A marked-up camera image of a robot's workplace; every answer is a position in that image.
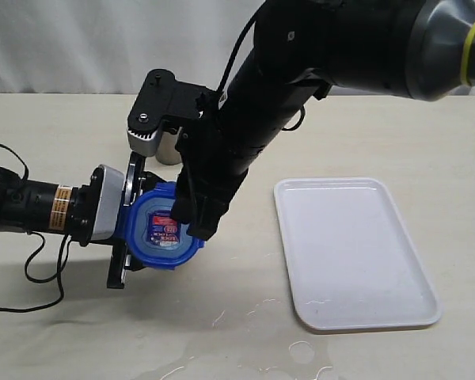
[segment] wall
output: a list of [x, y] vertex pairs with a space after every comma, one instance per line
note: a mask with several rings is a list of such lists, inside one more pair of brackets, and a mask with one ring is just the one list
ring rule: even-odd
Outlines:
[[0, 0], [0, 92], [137, 93], [153, 68], [215, 88], [261, 3]]

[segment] blue plastic container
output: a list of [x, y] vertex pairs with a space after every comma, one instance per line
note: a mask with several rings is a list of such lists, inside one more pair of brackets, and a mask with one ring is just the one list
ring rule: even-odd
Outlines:
[[187, 235], [188, 225], [170, 218], [175, 191], [175, 182], [157, 184], [134, 202], [128, 215], [125, 240], [147, 267], [174, 269], [204, 247], [204, 241]]

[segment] white tray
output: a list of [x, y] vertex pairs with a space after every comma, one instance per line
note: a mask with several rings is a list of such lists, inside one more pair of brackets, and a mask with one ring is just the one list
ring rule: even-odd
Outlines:
[[275, 201], [299, 317], [317, 330], [426, 326], [442, 315], [386, 187], [290, 179]]

